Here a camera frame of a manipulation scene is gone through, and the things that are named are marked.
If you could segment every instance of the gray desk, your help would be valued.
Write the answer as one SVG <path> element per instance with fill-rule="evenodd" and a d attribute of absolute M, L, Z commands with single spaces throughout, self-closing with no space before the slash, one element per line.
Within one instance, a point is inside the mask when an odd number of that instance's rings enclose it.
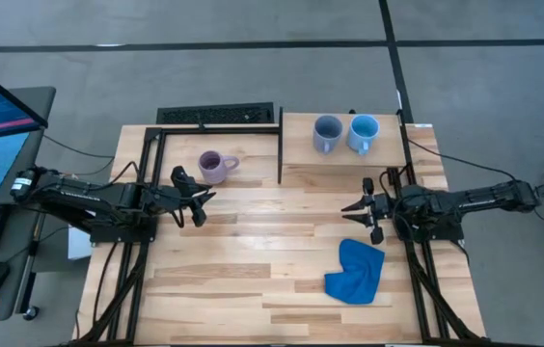
<path fill-rule="evenodd" d="M 51 110 L 51 104 L 56 93 L 54 88 L 22 88 L 11 90 L 11 92 L 40 116 L 45 119 L 49 118 L 49 111 Z M 33 132 L 30 133 L 28 139 L 23 144 L 21 152 L 17 155 L 13 166 L 0 186 L 0 205 L 13 202 L 9 192 L 14 177 L 17 172 L 34 164 L 39 152 L 39 146 L 41 145 L 41 139 L 41 131 Z M 28 246 L 32 239 L 38 217 L 39 213 L 13 208 L 0 240 L 0 261 L 8 259 L 13 254 Z M 10 262 L 11 273 L 0 289 L 0 320 L 7 319 L 13 314 L 27 258 L 27 253 L 23 252 Z"/>

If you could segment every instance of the wooden table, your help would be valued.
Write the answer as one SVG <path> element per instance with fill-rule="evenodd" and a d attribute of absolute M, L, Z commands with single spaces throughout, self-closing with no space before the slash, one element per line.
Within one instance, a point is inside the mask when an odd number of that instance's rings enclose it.
<path fill-rule="evenodd" d="M 145 129 L 122 128 L 112 175 L 139 161 Z M 432 127 L 408 125 L 407 130 L 410 139 L 437 149 Z M 340 241 L 369 244 L 367 230 L 344 220 L 340 209 L 358 200 L 362 178 L 376 178 L 381 168 L 287 165 L 279 186 L 276 135 L 180 135 L 168 138 L 161 184 L 171 184 L 176 165 L 201 179 L 197 158 L 208 149 L 238 156 L 241 165 L 214 188 L 217 196 L 204 207 L 203 227 L 194 227 L 188 216 L 182 229 L 171 217 L 160 219 L 150 245 L 135 343 L 421 341 L 404 246 L 390 223 L 381 223 L 386 239 L 376 247 L 386 256 L 375 301 L 349 306 L 323 291 L 324 274 L 340 271 Z M 447 189 L 439 157 L 417 147 L 411 152 L 419 184 Z M 122 181 L 135 178 L 129 172 Z M 91 327 L 110 248 L 100 245 L 92 254 L 79 308 L 82 332 Z M 432 248 L 443 295 L 471 330 L 484 334 L 465 255 L 450 242 L 432 242 Z M 99 312 L 114 296 L 121 250 L 119 245 L 109 264 Z M 424 297 L 436 335 L 432 302 Z M 118 337 L 124 336 L 129 300 L 122 305 Z"/>

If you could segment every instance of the gray carpet floor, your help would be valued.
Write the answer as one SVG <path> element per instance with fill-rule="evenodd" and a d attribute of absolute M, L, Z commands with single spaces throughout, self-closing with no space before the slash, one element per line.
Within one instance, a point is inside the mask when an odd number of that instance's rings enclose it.
<path fill-rule="evenodd" d="M 398 40 L 544 39 L 544 1 L 389 2 Z M 372 0 L 0 0 L 0 46 L 384 38 Z M 443 153 L 544 182 L 544 46 L 399 54 L 415 122 L 434 124 Z M 398 108 L 383 47 L 0 53 L 0 83 L 56 87 L 47 134 L 107 154 L 122 125 L 153 123 L 158 107 L 273 101 L 296 112 Z M 71 172 L 105 164 L 47 142 L 38 163 Z M 452 190 L 505 180 L 455 162 L 445 168 Z M 544 344 L 544 222 L 490 211 L 463 225 L 489 336 Z M 68 340 L 86 270 L 82 263 L 40 274 L 32 301 L 42 314 L 29 323 L 19 316 L 0 322 L 0 346 Z"/>

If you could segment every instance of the mug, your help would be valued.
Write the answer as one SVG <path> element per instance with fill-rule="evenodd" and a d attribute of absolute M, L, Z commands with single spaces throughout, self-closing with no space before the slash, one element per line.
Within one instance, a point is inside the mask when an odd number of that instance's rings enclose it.
<path fill-rule="evenodd" d="M 240 165 L 240 160 L 232 155 L 222 155 L 215 150 L 208 150 L 199 157 L 199 170 L 202 171 L 205 182 L 218 184 L 227 178 L 227 173 Z"/>
<path fill-rule="evenodd" d="M 372 115 L 358 115 L 351 120 L 347 133 L 347 145 L 360 155 L 368 153 L 372 141 L 379 134 L 379 121 Z"/>
<path fill-rule="evenodd" d="M 321 116 L 314 123 L 313 146 L 321 153 L 330 153 L 340 140 L 342 123 L 334 116 Z"/>

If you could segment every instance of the caster wheel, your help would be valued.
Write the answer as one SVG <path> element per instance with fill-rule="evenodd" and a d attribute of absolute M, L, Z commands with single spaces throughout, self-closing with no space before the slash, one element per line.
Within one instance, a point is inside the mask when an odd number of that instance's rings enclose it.
<path fill-rule="evenodd" d="M 41 309 L 38 307 L 28 307 L 28 310 L 23 313 L 23 319 L 31 321 L 39 315 L 40 311 Z"/>

